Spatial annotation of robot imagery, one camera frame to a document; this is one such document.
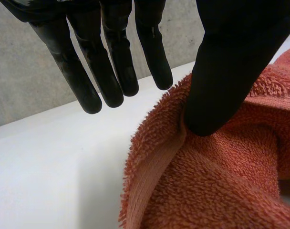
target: finger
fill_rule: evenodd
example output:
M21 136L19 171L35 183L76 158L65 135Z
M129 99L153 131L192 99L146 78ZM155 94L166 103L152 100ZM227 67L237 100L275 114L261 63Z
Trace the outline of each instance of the finger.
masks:
M185 120L195 134L207 136L239 109L253 83L290 34L290 17L287 17L290 8L287 14L280 10L278 16L283 15L278 19L271 18L276 17L271 11L266 13L265 4L261 10L249 5L256 18L254 24L237 27L238 21L247 21L243 16L249 15L245 8L240 13L234 10L231 15L228 6L223 12L222 4L216 1L215 10L218 9L220 18L211 21L208 15L214 11L213 5L205 1L197 3L206 34L192 71Z
M149 70L157 87L170 88L173 76L170 70L159 31L159 23L166 0L135 0L135 23Z
M124 97L101 40L101 12L99 2L96 3L95 10L72 13L67 17L106 104L118 107Z
M48 47L84 111L90 114L99 112L102 101L74 50L66 18L30 22L30 25Z
M102 22L104 34L117 78L126 96L139 91L135 69L126 36L128 17L132 8L131 0L102 0Z

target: black glove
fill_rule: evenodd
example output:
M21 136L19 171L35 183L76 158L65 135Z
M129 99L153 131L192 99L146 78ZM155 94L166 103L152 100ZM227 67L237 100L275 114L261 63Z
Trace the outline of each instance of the black glove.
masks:
M185 120L207 136L239 109L290 34L290 0L197 0L205 35L192 71Z
M47 45L83 109L94 114L102 102L88 78L70 39L70 21L104 100L118 107L124 97L138 92L130 42L126 36L132 0L0 0L18 19L29 22ZM165 0L135 0L135 21L149 70L156 85L173 84L158 25ZM101 40L101 16L115 74Z

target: terry cloth towel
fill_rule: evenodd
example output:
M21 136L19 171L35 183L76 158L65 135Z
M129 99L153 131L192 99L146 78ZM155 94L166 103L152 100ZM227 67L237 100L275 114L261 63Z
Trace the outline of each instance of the terry cloth towel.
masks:
M164 94L132 138L122 226L290 229L290 206L278 187L278 179L290 179L290 50L208 137L183 124L190 81L191 75Z

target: white surface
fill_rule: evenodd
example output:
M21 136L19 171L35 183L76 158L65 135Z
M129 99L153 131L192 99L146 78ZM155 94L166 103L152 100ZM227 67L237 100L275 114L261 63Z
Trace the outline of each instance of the white surface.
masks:
M288 48L290 37L277 55ZM0 229L118 227L130 137L163 94L151 77L139 84L116 109L89 115L73 102L0 127Z

